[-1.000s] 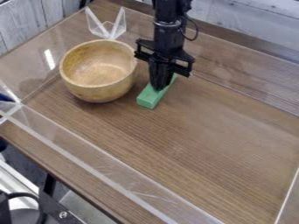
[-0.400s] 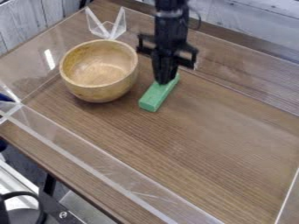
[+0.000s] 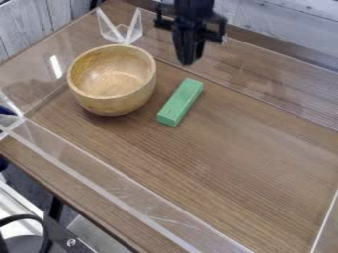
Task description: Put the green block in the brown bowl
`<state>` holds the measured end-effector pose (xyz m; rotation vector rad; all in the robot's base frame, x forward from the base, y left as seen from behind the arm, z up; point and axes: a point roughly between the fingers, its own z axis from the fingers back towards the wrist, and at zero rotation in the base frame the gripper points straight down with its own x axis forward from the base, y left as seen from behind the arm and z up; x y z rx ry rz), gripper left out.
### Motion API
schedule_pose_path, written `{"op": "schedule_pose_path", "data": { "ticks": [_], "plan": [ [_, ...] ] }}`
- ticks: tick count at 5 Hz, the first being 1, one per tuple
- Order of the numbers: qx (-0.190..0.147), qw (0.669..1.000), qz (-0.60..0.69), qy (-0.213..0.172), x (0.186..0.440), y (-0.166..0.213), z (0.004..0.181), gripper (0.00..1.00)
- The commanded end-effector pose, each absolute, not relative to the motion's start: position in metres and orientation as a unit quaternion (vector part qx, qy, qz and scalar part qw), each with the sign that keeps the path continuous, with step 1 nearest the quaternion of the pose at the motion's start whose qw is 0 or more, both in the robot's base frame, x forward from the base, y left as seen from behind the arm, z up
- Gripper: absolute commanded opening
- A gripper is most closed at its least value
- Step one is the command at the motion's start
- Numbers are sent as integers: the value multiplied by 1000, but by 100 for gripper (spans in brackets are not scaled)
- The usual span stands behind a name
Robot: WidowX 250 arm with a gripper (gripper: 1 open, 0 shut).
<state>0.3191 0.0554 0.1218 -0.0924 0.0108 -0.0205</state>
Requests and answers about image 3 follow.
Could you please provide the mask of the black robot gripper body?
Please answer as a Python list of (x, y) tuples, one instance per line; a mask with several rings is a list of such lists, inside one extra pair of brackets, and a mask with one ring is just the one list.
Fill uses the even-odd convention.
[(196, 26), (201, 37), (212, 42), (224, 42), (228, 19), (215, 12), (215, 0), (153, 0), (156, 18), (155, 26), (171, 30), (172, 16), (179, 21), (188, 21)]

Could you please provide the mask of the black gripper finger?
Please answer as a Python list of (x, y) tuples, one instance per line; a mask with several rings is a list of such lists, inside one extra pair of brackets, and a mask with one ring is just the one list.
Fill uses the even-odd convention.
[(197, 32), (195, 34), (195, 50), (193, 50), (193, 61), (196, 61), (203, 54), (203, 49), (204, 49), (204, 35), (203, 32)]
[(195, 59), (195, 32), (192, 27), (173, 23), (171, 27), (172, 44), (177, 61), (181, 65), (191, 65)]

